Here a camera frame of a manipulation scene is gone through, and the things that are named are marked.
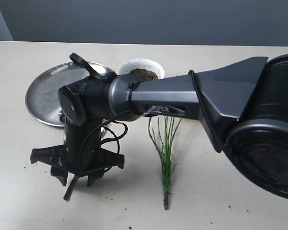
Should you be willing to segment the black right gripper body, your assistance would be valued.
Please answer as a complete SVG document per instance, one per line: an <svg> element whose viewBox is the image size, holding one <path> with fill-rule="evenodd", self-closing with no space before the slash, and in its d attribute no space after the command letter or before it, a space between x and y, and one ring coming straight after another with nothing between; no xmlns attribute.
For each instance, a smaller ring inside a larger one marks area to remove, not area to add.
<svg viewBox="0 0 288 230"><path fill-rule="evenodd" d="M44 163L52 174L90 174L110 167L124 167L124 155L101 148L101 128L110 121L93 119L81 126L66 121L62 145L32 149L30 163Z"/></svg>

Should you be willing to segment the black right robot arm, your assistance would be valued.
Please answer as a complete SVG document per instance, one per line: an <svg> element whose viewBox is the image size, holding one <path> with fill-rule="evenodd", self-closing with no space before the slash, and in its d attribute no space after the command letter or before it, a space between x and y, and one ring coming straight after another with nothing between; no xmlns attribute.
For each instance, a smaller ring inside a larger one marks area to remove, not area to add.
<svg viewBox="0 0 288 230"><path fill-rule="evenodd" d="M124 167L123 155L102 148L103 126L163 115L200 121L214 150L243 176L288 199L288 54L153 81L132 73L102 76L76 53L70 59L89 75L58 91L64 143L30 156L31 163L49 165L62 185L69 173L91 185L108 169Z"/></svg>

